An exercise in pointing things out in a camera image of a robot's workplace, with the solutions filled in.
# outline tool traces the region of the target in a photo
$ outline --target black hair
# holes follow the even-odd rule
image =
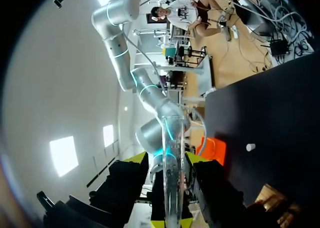
[[[159,7],[153,7],[152,9],[151,9],[151,15],[153,16],[153,17],[158,17],[158,9],[159,9]]]

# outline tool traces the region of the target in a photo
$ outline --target white knob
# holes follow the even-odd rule
[[[251,150],[255,149],[256,148],[256,145],[255,144],[247,144],[246,145],[246,150],[248,152],[250,152]]]

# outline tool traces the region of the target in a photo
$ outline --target person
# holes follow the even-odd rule
[[[223,22],[219,22],[218,28],[208,28],[210,25],[208,11],[211,9],[220,12],[219,20],[224,21],[224,25]],[[167,9],[161,7],[152,8],[151,15],[158,20],[165,16],[172,25],[178,28],[186,31],[195,29],[200,36],[208,37],[220,32],[228,32],[226,27],[227,20],[221,17],[230,14],[230,12],[233,12],[233,10],[229,10],[228,13],[223,12],[223,9],[215,0],[199,0],[198,2],[194,0],[176,0]]]

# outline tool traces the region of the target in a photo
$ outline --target transparent cylinder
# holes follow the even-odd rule
[[[163,187],[165,224],[180,228],[184,201],[184,126],[183,116],[162,118]]]

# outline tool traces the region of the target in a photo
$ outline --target power adapter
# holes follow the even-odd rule
[[[273,57],[279,57],[289,53],[288,42],[286,39],[272,40],[270,42],[270,49]]]

